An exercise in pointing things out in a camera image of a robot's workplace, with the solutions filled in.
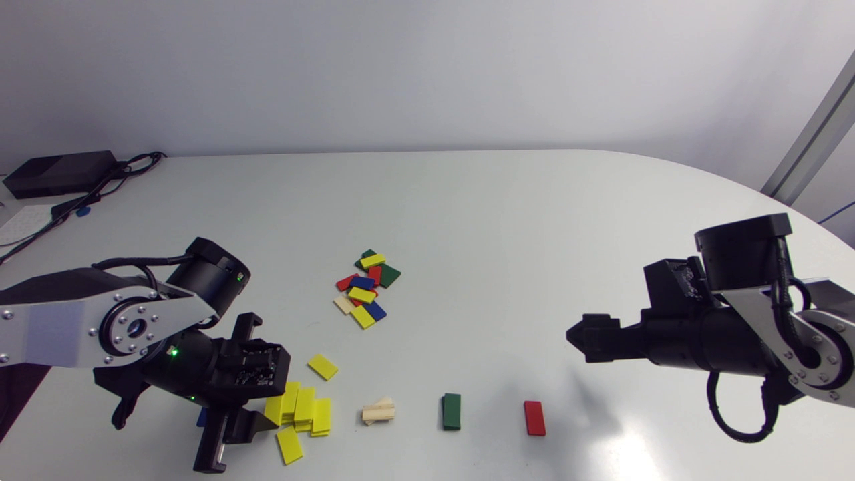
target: pile of colored blocks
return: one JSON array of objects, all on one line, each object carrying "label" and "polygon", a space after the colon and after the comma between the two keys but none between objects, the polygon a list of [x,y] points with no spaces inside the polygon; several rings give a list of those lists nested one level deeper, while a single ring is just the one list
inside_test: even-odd
[{"label": "pile of colored blocks", "polygon": [[264,407],[265,417],[277,425],[286,425],[276,434],[285,464],[303,457],[297,433],[307,431],[312,437],[327,436],[332,415],[332,400],[315,399],[315,388],[300,388],[300,383],[286,383],[285,394],[268,398]]},{"label": "pile of colored blocks", "polygon": [[345,315],[352,315],[363,329],[367,329],[386,316],[386,311],[376,301],[377,286],[388,288],[398,279],[401,271],[387,264],[383,254],[371,249],[363,252],[355,266],[367,275],[356,273],[336,282],[335,287],[341,292],[346,291],[346,294],[333,302]]}]

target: stack of yellow blocks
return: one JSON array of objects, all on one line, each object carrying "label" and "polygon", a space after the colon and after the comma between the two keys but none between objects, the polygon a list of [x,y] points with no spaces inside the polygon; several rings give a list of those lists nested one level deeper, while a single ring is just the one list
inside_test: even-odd
[{"label": "stack of yellow blocks", "polygon": [[285,394],[267,399],[264,415],[277,425],[288,425],[276,435],[285,464],[303,457],[298,432],[308,431],[312,437],[329,434],[332,411],[331,399],[316,400],[315,388],[300,388],[300,383],[286,383]]}]

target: red block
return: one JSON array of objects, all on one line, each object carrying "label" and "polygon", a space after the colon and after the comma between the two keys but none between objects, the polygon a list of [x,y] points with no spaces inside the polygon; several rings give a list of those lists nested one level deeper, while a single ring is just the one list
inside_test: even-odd
[{"label": "red block", "polygon": [[382,271],[382,268],[379,265],[376,265],[374,267],[369,267],[369,277],[374,279],[374,286],[375,287],[377,287],[377,285],[380,284],[380,272],[381,271]]},{"label": "red block", "polygon": [[543,406],[540,401],[525,401],[526,426],[529,436],[546,436],[546,424],[543,420]]},{"label": "red block", "polygon": [[345,277],[344,279],[335,283],[335,287],[339,288],[339,291],[343,291],[347,289],[351,285],[351,279],[359,276],[359,274],[354,274],[353,276]]}]

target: silver metal bracket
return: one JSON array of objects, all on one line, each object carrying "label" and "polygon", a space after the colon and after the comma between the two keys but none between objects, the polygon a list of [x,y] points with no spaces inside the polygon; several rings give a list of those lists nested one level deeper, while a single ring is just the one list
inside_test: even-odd
[{"label": "silver metal bracket", "polygon": [[[805,395],[855,407],[852,348],[855,347],[855,294],[827,279],[805,281],[817,309],[791,313],[804,345],[817,351],[819,365],[808,367],[793,355],[775,326],[769,287],[719,291],[790,372],[790,383]],[[827,327],[819,329],[813,324]]]},{"label": "silver metal bracket", "polygon": [[[151,288],[129,286],[77,300],[0,306],[1,365],[128,365],[148,346],[216,317],[191,291],[165,283],[158,290],[169,299],[152,299],[157,296]],[[105,336],[114,352],[102,347]]]}]

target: blue object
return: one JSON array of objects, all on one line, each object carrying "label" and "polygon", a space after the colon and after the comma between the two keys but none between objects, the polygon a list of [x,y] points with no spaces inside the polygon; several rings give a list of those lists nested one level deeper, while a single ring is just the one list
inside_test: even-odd
[{"label": "blue object", "polygon": [[380,304],[377,304],[376,300],[371,304],[363,303],[363,307],[369,312],[369,314],[371,314],[371,317],[374,318],[375,321],[379,321],[386,316],[386,311],[380,307]]},{"label": "blue object", "polygon": [[208,422],[208,408],[203,407],[202,411],[199,411],[199,419],[196,419],[196,425],[200,428],[205,427],[205,423]]},{"label": "blue object", "polygon": [[354,277],[351,279],[351,287],[369,291],[374,288],[374,279],[371,277]]}]

